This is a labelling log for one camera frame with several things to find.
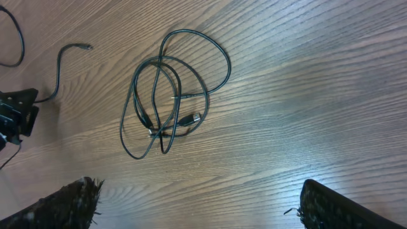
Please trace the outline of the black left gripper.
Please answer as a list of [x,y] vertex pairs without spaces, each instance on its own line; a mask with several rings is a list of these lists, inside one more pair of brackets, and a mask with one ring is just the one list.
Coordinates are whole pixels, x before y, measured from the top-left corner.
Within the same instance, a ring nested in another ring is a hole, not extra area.
[[20,135],[31,135],[39,111],[34,105],[37,95],[34,88],[1,92],[1,150],[8,143],[19,145]]

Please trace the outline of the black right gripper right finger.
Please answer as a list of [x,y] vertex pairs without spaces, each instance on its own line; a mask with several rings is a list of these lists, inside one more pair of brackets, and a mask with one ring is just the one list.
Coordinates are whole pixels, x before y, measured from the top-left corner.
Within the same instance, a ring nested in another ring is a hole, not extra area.
[[323,184],[307,179],[303,183],[297,217],[313,229],[406,229]]

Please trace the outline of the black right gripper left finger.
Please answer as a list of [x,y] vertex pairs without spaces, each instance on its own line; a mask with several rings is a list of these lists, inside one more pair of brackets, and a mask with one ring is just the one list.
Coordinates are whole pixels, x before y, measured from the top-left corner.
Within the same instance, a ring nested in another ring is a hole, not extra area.
[[90,228],[103,181],[82,177],[1,220],[7,228]]

